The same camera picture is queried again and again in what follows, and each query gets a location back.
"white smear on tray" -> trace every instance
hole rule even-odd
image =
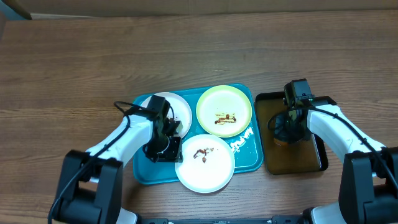
[[[229,146],[231,146],[231,150],[233,153],[235,152],[240,152],[240,147],[246,143],[246,139],[250,137],[250,135],[253,134],[253,129],[252,127],[247,128],[247,130],[244,132],[244,134],[239,138],[239,140],[232,142]]]

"wooden tabletop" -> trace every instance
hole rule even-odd
[[[116,100],[243,83],[259,93],[307,78],[365,133],[398,146],[398,11],[7,22],[0,42],[0,222],[43,223],[65,154],[120,122]],[[338,198],[324,172],[236,174],[222,191],[144,186],[124,171],[123,207],[144,218],[298,214]]]

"food residue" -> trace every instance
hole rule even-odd
[[[206,162],[206,156],[209,152],[213,152],[214,148],[206,148],[206,149],[198,149],[197,152],[193,155],[193,158],[196,159],[199,155],[198,154],[203,154],[202,157],[202,162],[205,163]]]
[[[217,120],[214,122],[215,124],[220,124],[224,125],[225,123],[235,123],[236,118],[235,114],[233,113],[232,115],[229,114],[216,114]]]

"white plate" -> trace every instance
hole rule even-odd
[[[197,118],[205,131],[228,138],[240,134],[250,123],[249,98],[239,89],[220,85],[208,89],[197,104]]]
[[[189,104],[179,95],[175,93],[162,92],[156,93],[157,96],[162,96],[166,98],[166,100],[170,103],[170,106],[174,110],[174,117],[176,121],[181,121],[182,130],[178,134],[181,138],[183,138],[191,128],[192,124],[192,111]],[[141,106],[147,107],[151,96],[146,98],[144,102],[141,103]],[[167,113],[168,118],[173,118],[172,110],[170,109]]]
[[[213,148],[205,156],[198,149]],[[200,134],[182,144],[182,163],[175,163],[178,179],[188,189],[198,193],[215,192],[231,180],[235,169],[235,157],[230,146],[221,138],[210,134]]]

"pale green plate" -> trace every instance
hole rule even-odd
[[[252,108],[248,97],[232,86],[214,86],[204,92],[197,103],[200,126],[208,133],[222,138],[244,131],[251,116]]]

